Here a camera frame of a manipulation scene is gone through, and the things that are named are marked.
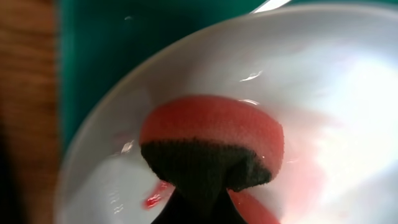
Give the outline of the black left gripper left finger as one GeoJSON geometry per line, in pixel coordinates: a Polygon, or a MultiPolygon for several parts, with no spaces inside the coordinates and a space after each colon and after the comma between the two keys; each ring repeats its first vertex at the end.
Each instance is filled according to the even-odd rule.
{"type": "Polygon", "coordinates": [[[174,190],[163,210],[151,224],[184,224],[187,221],[186,201],[174,190]]]}

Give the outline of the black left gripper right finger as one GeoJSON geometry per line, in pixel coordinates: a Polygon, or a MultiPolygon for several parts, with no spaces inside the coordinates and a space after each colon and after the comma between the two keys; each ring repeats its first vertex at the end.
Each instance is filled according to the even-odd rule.
{"type": "Polygon", "coordinates": [[[219,194],[214,206],[215,224],[247,224],[237,211],[234,203],[225,189],[219,194]]]}

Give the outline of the light blue plate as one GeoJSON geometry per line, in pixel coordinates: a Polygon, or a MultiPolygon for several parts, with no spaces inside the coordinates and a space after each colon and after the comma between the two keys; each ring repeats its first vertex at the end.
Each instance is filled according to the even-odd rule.
{"type": "Polygon", "coordinates": [[[157,183],[139,152],[156,106],[235,98],[284,127],[275,180],[250,189],[282,223],[397,222],[397,7],[301,4],[219,23],[126,75],[63,160],[56,223],[150,223],[157,183]]]}

